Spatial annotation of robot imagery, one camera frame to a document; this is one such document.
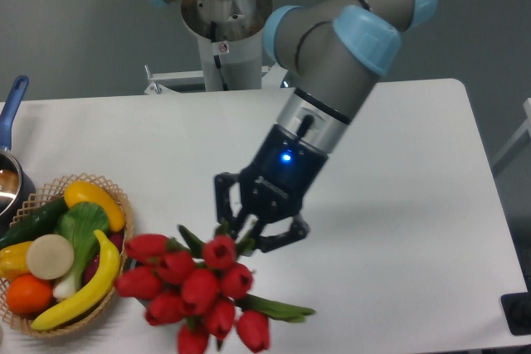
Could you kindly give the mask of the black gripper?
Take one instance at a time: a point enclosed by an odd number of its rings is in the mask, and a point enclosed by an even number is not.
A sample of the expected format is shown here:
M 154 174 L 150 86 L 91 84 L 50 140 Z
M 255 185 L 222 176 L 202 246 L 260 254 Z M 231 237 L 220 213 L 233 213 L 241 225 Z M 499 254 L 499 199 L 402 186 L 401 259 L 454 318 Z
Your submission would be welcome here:
M 250 215 L 266 224 L 294 216 L 287 231 L 255 238 L 255 249 L 262 253 L 305 239 L 310 228 L 299 212 L 306 192 L 328 158 L 278 124 L 273 125 L 247 167 L 240 173 L 224 172 L 214 177 L 218 223 L 226 223 L 229 235 L 236 238 Z M 241 209 L 235 216 L 231 188 L 236 184 Z

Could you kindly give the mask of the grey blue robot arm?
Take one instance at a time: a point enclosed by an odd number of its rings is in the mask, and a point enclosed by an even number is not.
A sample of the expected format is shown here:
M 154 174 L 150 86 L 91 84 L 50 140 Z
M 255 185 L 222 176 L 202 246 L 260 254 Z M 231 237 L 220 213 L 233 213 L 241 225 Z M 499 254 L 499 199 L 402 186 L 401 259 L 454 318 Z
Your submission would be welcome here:
M 437 0 L 327 0 L 273 8 L 272 0 L 180 2 L 196 37 L 208 91 L 262 86 L 262 57 L 290 75 L 286 105 L 250 164 L 214 179 L 220 227 L 246 253 L 304 239 L 303 199 L 401 46 Z

